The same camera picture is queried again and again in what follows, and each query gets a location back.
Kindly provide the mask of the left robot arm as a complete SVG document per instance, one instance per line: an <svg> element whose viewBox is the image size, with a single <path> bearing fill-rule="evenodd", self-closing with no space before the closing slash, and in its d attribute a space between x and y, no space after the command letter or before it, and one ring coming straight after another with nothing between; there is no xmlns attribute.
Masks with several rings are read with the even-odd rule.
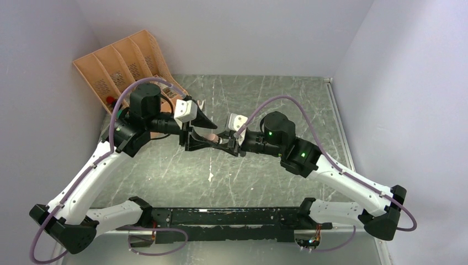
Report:
<svg viewBox="0 0 468 265"><path fill-rule="evenodd" d="M29 215L39 224L39 232L47 233L66 253L79 253L96 237L123 226L153 229L152 206L139 197L91 209L106 181L151 141L151 133L183 135L185 125L216 129L216 124L186 94L169 113L162 112L161 84L178 91L175 85L156 77L129 85L116 100L110 124L85 166L54 199L31 209Z"/></svg>

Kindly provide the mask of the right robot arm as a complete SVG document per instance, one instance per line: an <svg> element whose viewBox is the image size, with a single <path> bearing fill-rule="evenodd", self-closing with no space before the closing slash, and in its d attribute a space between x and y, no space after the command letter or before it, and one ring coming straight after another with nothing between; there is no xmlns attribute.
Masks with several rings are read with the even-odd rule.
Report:
<svg viewBox="0 0 468 265"><path fill-rule="evenodd" d="M334 222L363 228L378 239L391 241L397 231L401 210L397 206L406 197L400 185L387 187L328 160L319 147L295 134L295 123L280 112L267 114L261 131L245 129L238 142L240 150L280 158L280 165L293 175L319 181L350 198L351 202L326 202L316 199L298 213L299 224L306 229L315 224Z"/></svg>

